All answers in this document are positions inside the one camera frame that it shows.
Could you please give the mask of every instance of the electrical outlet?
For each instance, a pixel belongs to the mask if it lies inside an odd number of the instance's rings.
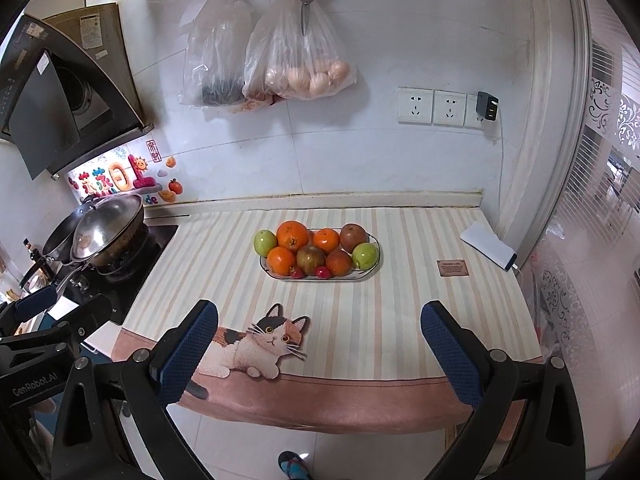
[[[433,90],[398,89],[398,122],[431,124]]]
[[[476,112],[478,96],[469,94],[466,96],[465,128],[478,128],[482,130],[482,121]]]
[[[436,90],[433,99],[433,124],[463,126],[465,108],[466,94]]]

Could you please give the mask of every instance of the frying pan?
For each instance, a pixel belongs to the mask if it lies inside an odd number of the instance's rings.
[[[78,222],[73,235],[70,257],[76,268],[56,285],[58,298],[67,283],[89,266],[103,267],[116,260],[142,227],[145,211],[142,197],[119,194],[105,198]]]
[[[76,207],[68,217],[58,224],[58,227],[56,227],[49,235],[49,238],[47,238],[42,248],[42,256],[27,270],[20,281],[20,288],[24,289],[33,275],[51,262],[60,262],[63,265],[71,263],[71,245],[74,240],[74,233],[76,232],[78,222],[82,216],[91,209],[92,204],[95,204],[101,199],[102,197],[97,195],[85,197],[85,199],[82,200],[82,204]]]

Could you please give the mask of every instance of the blue gripper pad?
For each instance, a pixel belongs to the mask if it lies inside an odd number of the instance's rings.
[[[482,401],[478,369],[430,303],[422,308],[420,327],[458,400],[476,409]]]
[[[15,302],[15,320],[24,323],[58,302],[58,293],[48,285]]]
[[[184,332],[184,336],[176,343],[175,349],[166,357],[156,374],[159,385],[156,396],[163,406],[180,400],[217,329],[216,306],[210,301],[200,300],[183,322],[171,330],[178,331],[178,334]]]

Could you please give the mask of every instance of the green apple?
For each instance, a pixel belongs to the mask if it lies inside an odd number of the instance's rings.
[[[274,247],[278,246],[278,239],[268,229],[258,231],[254,236],[254,249],[255,252],[260,254],[263,258],[266,258]]]
[[[378,248],[369,242],[356,246],[351,254],[356,269],[369,270],[378,262]]]

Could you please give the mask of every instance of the tangerine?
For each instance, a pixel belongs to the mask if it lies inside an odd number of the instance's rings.
[[[331,252],[324,264],[334,276],[346,276],[351,272],[351,267],[353,267],[351,257],[342,250]]]
[[[267,265],[280,276],[289,276],[296,266],[296,257],[284,247],[274,247],[267,255]]]
[[[309,243],[309,231],[300,222],[288,220],[276,231],[278,245],[296,254],[298,249]]]
[[[335,251],[340,245],[340,235],[333,229],[320,229],[314,234],[314,245],[322,249],[324,254]]]

